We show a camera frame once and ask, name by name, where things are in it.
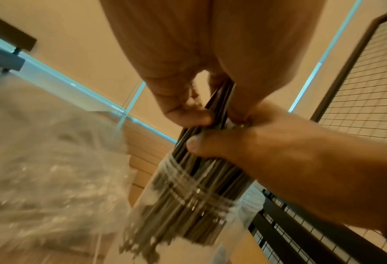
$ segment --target wire grid panel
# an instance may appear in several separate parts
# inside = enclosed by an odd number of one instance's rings
[[[365,46],[319,124],[387,142],[387,22]]]

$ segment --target plastic bag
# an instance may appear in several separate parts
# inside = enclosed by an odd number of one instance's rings
[[[130,210],[121,135],[43,90],[0,89],[0,263],[101,259]]]

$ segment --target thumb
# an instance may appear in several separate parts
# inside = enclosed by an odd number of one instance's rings
[[[241,157],[246,129],[208,130],[186,142],[190,153],[200,157],[218,157],[233,163]]]

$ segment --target fingernail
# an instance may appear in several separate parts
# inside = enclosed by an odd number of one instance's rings
[[[188,139],[186,142],[186,147],[191,152],[196,152],[199,149],[200,136],[193,136]]]

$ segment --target wooden floor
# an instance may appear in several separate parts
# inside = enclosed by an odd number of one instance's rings
[[[109,113],[100,112],[100,114],[118,122],[118,119]],[[129,165],[137,170],[129,194],[129,203],[133,206],[150,181],[160,161],[173,149],[175,144],[132,122],[129,118],[125,120],[122,132],[127,152],[131,155]]]

